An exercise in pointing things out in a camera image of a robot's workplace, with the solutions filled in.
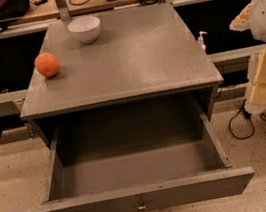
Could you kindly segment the white ceramic bowl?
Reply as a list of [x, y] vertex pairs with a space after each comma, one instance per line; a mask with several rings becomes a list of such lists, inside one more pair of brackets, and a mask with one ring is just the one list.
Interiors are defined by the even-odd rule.
[[100, 34], [101, 21], [96, 16], [86, 16], [74, 19], [68, 25], [71, 35], [81, 43], [94, 42]]

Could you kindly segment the grey wooden cabinet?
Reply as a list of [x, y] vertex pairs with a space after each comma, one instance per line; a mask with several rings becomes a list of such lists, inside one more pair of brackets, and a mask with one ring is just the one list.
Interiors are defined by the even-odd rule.
[[99, 15], [101, 33], [85, 45], [68, 24], [51, 22], [41, 50], [57, 56], [52, 79], [33, 74], [21, 118], [76, 112], [112, 102], [183, 90], [196, 91], [206, 115], [223, 81], [172, 5], [158, 4]]

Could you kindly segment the grey top drawer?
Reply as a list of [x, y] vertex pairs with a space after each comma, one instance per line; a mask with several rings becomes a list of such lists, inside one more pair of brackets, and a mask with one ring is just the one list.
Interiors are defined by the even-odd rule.
[[60, 123], [43, 202], [24, 212], [139, 212], [240, 195], [233, 168], [193, 94], [88, 110]]

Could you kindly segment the orange fruit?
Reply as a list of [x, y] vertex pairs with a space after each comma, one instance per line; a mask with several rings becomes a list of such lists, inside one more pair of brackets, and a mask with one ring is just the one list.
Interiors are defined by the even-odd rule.
[[49, 52], [38, 55], [34, 63], [38, 73], [46, 78], [55, 76], [60, 70], [58, 59]]

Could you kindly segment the white pump bottle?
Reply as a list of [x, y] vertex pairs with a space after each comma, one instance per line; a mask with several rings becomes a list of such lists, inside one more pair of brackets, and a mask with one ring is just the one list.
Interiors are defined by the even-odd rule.
[[204, 35], [207, 35], [208, 33], [206, 31], [200, 31], [197, 39], [197, 43], [200, 44], [201, 49], [206, 51], [206, 44], [204, 42]]

